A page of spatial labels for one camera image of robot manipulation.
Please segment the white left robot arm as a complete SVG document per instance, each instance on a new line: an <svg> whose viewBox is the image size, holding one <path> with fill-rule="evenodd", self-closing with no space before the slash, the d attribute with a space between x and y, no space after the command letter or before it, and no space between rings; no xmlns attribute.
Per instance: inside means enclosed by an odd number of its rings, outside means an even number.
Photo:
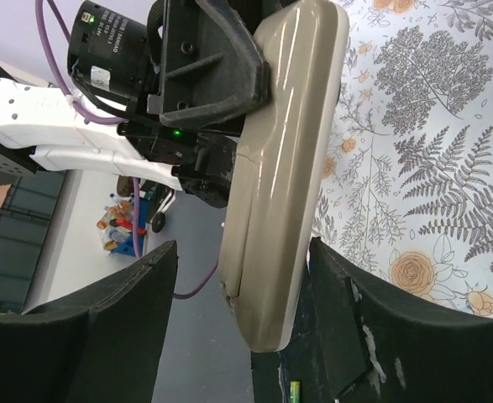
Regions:
<svg viewBox="0 0 493 403"><path fill-rule="evenodd" d="M262 1L157 1L141 23L85 1L55 87L0 67L0 171L98 170L224 208L246 116L270 98Z"/></svg>

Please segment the white air conditioner remote control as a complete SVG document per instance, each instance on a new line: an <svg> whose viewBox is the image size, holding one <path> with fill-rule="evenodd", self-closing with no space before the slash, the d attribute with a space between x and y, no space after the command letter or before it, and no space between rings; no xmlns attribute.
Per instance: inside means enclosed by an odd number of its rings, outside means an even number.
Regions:
<svg viewBox="0 0 493 403"><path fill-rule="evenodd" d="M266 18L255 40L270 101L239 138L218 261L223 296L248 348L291 337L349 38L330 1L298 1Z"/></svg>

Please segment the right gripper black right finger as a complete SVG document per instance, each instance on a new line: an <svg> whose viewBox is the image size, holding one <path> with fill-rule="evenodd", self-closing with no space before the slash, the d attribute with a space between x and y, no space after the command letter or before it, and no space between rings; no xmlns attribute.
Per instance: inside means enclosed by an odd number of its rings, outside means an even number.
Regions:
<svg viewBox="0 0 493 403"><path fill-rule="evenodd" d="M356 267L319 238L309 284L333 398L493 402L493 319L425 301Z"/></svg>

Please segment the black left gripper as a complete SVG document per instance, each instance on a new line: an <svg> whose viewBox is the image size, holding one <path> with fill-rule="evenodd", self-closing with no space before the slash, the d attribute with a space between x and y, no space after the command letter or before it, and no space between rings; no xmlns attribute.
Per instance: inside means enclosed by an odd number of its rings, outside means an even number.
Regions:
<svg viewBox="0 0 493 403"><path fill-rule="evenodd" d="M267 101L270 66L254 39L263 16L261 1L153 3L146 28L163 124L209 127Z"/></svg>

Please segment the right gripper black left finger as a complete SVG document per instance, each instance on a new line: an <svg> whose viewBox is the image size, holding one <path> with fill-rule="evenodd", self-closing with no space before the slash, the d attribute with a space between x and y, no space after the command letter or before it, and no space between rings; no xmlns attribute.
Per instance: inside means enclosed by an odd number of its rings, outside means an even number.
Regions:
<svg viewBox="0 0 493 403"><path fill-rule="evenodd" d="M0 315L0 402L149 402L177 275L174 241L80 290Z"/></svg>

